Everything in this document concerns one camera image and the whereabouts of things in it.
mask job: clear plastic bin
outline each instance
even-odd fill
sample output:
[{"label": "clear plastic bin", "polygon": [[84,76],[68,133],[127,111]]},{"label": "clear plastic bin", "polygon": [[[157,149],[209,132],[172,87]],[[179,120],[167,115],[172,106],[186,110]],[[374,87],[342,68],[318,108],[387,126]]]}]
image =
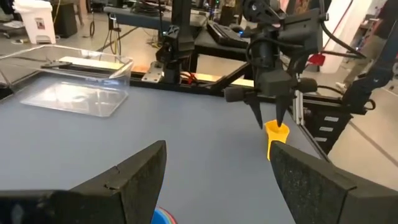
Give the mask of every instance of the clear plastic bin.
[{"label": "clear plastic bin", "polygon": [[29,106],[110,116],[127,98],[132,60],[59,45],[0,57],[0,83]]}]

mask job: floor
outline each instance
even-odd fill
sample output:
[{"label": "floor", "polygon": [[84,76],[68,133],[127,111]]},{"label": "floor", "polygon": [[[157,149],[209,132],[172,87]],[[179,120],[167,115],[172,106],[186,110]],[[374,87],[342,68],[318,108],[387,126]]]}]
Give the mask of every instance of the floor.
[{"label": "floor", "polygon": [[[98,50],[104,45],[108,23],[105,15],[96,15],[96,33],[88,35],[90,17],[85,19],[86,26],[80,27],[76,35],[61,39],[57,44],[89,50]],[[154,30],[121,26],[122,54],[134,59],[136,65],[148,65],[155,60],[155,48],[146,44],[155,34]],[[0,38],[0,54],[9,54],[27,49],[30,44],[13,45],[10,40]],[[201,55],[198,72],[212,75],[226,75],[242,65],[243,62],[224,58]],[[304,76],[316,78],[319,85],[334,86],[347,74],[345,67],[340,67],[336,74],[306,72]],[[386,187],[398,190],[398,87],[389,91],[391,83],[385,88],[375,90],[372,95],[377,108],[366,116],[354,116],[335,144],[329,157],[337,167],[372,180]],[[322,95],[332,95],[327,90],[319,91]]]}]

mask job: yellow object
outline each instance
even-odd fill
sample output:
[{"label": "yellow object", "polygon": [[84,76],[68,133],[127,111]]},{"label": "yellow object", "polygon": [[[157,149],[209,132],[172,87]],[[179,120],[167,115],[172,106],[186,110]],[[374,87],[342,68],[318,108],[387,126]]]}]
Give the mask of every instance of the yellow object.
[{"label": "yellow object", "polygon": [[281,141],[286,143],[287,136],[289,135],[289,127],[282,123],[280,127],[278,127],[278,122],[276,120],[268,121],[264,124],[266,128],[266,133],[268,135],[268,152],[267,158],[269,159],[269,152],[271,151],[271,142],[272,141]]}]

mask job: blue object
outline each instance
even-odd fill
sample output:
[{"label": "blue object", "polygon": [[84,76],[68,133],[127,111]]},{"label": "blue object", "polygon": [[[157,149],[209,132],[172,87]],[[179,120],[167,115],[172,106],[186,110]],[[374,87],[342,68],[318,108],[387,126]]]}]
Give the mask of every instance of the blue object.
[{"label": "blue object", "polygon": [[169,221],[167,217],[156,208],[150,224],[168,224],[168,223]]}]

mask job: red object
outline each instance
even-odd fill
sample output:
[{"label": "red object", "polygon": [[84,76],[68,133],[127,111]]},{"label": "red object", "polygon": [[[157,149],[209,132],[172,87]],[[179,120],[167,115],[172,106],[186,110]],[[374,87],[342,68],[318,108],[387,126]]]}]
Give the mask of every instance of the red object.
[{"label": "red object", "polygon": [[325,63],[325,59],[326,57],[322,54],[314,54],[308,59],[308,62],[313,65],[322,66]]}]

